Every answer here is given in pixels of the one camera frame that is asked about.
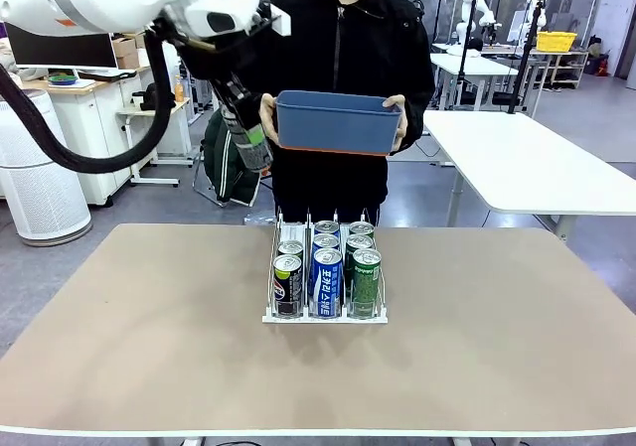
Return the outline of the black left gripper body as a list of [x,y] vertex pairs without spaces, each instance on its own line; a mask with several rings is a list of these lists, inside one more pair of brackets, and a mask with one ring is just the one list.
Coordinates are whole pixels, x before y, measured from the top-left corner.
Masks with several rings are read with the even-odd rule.
[[206,41],[189,39],[185,43],[185,65],[198,79],[210,81],[222,89],[244,89],[239,78],[246,35],[227,35]]

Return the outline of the person's right hand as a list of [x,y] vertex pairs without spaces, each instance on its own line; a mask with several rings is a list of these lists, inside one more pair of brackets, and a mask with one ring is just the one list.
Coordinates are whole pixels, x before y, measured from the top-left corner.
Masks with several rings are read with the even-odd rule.
[[274,114],[276,109],[276,98],[269,93],[261,96],[259,105],[260,123],[265,136],[276,146],[279,145],[278,133],[274,123]]

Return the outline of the person's left hand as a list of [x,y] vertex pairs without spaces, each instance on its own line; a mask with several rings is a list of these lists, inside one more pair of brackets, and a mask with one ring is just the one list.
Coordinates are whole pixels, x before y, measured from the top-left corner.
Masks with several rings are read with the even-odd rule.
[[395,153],[399,150],[401,146],[401,142],[406,136],[406,131],[408,127],[408,121],[407,121],[406,110],[405,110],[405,97],[401,94],[390,96],[384,100],[383,107],[386,109],[398,108],[400,112],[399,123],[397,126],[397,131],[396,131],[396,135],[395,135],[395,139],[394,139],[394,143],[393,143],[393,147],[391,151],[391,153]]

